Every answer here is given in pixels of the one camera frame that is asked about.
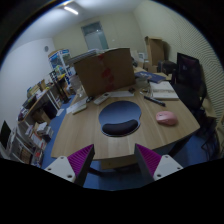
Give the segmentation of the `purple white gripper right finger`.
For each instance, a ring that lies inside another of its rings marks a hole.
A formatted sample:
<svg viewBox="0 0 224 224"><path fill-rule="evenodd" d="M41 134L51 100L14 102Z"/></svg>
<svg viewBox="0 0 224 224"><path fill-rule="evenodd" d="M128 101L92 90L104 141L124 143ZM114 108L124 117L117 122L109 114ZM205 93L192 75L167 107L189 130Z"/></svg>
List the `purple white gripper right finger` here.
<svg viewBox="0 0 224 224"><path fill-rule="evenodd" d="M182 169L171 156L159 155L140 144L135 144L134 154L146 181L149 179L157 181Z"/></svg>

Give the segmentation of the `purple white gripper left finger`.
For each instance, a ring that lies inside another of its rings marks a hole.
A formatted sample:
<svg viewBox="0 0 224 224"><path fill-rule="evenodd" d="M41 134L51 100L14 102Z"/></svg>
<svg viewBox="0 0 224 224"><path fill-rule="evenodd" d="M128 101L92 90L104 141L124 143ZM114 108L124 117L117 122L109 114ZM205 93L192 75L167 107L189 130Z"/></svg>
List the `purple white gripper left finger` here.
<svg viewBox="0 0 224 224"><path fill-rule="evenodd" d="M94 145L91 144L68 157L59 156L45 171L83 186L94 155Z"/></svg>

